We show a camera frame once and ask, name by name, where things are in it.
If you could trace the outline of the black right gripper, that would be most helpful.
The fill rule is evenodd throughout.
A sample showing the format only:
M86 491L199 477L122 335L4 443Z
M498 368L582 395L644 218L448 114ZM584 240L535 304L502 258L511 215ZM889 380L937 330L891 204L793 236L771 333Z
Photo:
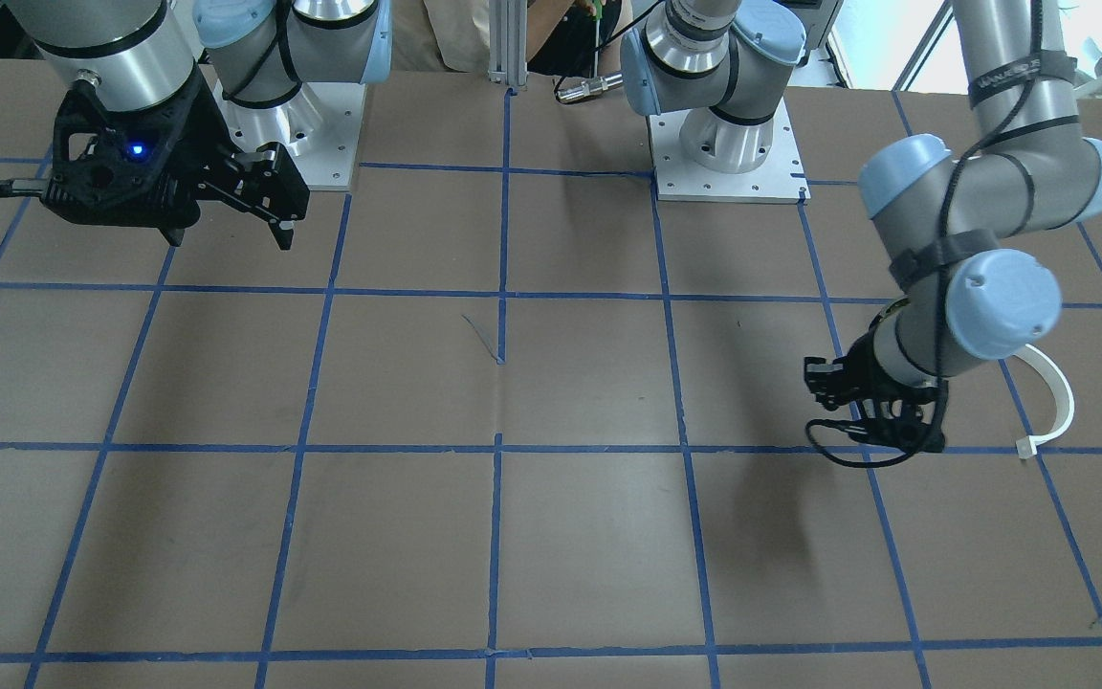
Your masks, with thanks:
M54 125L44 208L75 224L153 227L181 247L198 200L262 219L281 252L306 217L310 189L289 149L266 143L231 153L231 136L198 67L179 91L136 112L111 112L98 88L71 83Z

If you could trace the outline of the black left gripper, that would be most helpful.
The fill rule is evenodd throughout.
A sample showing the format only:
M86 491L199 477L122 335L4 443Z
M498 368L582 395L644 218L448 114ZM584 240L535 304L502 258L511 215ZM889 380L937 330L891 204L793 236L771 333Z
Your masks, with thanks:
M860 419L846 431L849 439L904 453L946 449L948 381L930 378L923 387L910 387L893 379L876 360L873 330L854 342L846 357L804 357L804 386L824 409L849 403L849 376L852 400L860 405Z

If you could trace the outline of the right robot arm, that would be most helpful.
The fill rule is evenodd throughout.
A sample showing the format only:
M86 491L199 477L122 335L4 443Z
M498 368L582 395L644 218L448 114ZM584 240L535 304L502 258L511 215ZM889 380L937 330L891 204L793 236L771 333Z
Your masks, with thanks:
M84 226L154 228L171 247L201 202L263 220L292 248L311 189L303 157L341 118L314 84L379 83L392 67L388 1L195 1L209 84L169 1L10 1L67 90L48 176L0 180Z

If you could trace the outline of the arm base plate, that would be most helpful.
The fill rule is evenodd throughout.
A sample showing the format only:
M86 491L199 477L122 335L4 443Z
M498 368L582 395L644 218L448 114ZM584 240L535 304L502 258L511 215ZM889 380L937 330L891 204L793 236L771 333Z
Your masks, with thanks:
M292 100L252 109L213 93L233 142L253 151L269 143L288 148L311 191L349 192L360 142L367 87L358 83L306 83Z
M786 103L741 126L707 108L649 115L657 196L676 202L796 204L812 197Z

